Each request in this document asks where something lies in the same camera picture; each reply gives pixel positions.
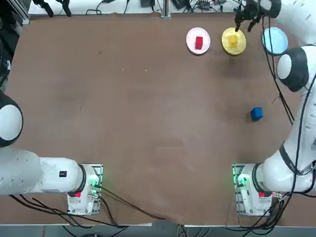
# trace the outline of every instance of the blue block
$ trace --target blue block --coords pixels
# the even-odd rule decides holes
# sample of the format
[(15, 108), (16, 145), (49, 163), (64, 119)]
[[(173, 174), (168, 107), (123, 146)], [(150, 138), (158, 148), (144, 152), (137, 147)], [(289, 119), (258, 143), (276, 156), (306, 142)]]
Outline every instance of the blue block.
[(251, 110), (250, 114), (253, 121), (259, 121), (263, 117), (263, 110), (261, 107), (255, 107)]

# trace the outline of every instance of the red block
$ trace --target red block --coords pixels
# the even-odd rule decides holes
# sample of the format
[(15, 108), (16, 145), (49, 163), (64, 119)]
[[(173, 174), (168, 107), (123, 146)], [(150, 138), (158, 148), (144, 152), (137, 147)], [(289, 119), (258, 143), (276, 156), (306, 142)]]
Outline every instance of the red block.
[(203, 37), (196, 37), (196, 49), (202, 49), (203, 46)]

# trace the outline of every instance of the brown table surface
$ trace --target brown table surface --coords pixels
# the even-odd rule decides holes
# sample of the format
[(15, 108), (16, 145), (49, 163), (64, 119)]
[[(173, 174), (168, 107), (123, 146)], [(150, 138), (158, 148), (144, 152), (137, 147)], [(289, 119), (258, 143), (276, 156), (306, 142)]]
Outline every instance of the brown table surface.
[[(200, 57), (185, 45), (195, 26), (205, 28), (212, 42)], [(278, 94), (261, 26), (246, 33), (246, 51), (231, 57), (220, 40), (233, 26), (233, 14), (35, 18), (23, 27), (7, 88), (25, 120), (14, 146), (103, 163), (106, 187), (170, 221), (225, 225), (234, 193), (232, 163), (264, 161), (291, 129), (281, 101), (272, 104)], [(295, 112), (300, 95), (281, 88)], [(255, 106), (265, 116), (253, 123)], [(65, 194), (35, 196), (66, 210)], [(153, 221), (108, 201), (119, 223)], [(9, 197), (1, 202), (3, 224), (65, 223)], [(312, 202), (293, 198), (279, 224), (316, 226)], [(109, 221), (105, 210), (95, 218)], [(235, 205), (229, 224), (238, 224)]]

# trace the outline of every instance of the yellow block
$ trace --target yellow block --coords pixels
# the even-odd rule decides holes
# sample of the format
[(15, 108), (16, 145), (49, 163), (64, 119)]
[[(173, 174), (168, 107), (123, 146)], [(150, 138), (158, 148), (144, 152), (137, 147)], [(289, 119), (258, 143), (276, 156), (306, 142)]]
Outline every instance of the yellow block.
[(242, 31), (228, 28), (223, 32), (222, 45), (228, 54), (239, 55), (246, 49), (246, 37)]

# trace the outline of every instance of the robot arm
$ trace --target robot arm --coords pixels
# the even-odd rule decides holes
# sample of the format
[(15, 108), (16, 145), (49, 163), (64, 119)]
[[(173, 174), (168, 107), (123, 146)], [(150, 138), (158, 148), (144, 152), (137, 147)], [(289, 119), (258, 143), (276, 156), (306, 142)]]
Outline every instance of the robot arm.
[(98, 213), (100, 200), (91, 184), (101, 185), (101, 165), (92, 167), (68, 158), (38, 157), (33, 152), (12, 148), (10, 145), (22, 128), (20, 107), (0, 90), (0, 195), (67, 192), (72, 214)]
[[(302, 94), (302, 103), (297, 112), (293, 128), (286, 141), (271, 157), (262, 164), (246, 164), (239, 177), (242, 177), (241, 195), (246, 215), (263, 215), (271, 206), (272, 192), (292, 190), (294, 173), (297, 174), (294, 191), (301, 192), (315, 183), (312, 163), (316, 159), (316, 1), (313, 0), (250, 0), (245, 10), (255, 6), (261, 15), (275, 18), (296, 36), (301, 47), (288, 49), (277, 63), (277, 76), (292, 92)], [(243, 15), (237, 12), (236, 25)], [(297, 170), (295, 169), (298, 147), (299, 123), (302, 107), (310, 90), (303, 115), (301, 142)]]

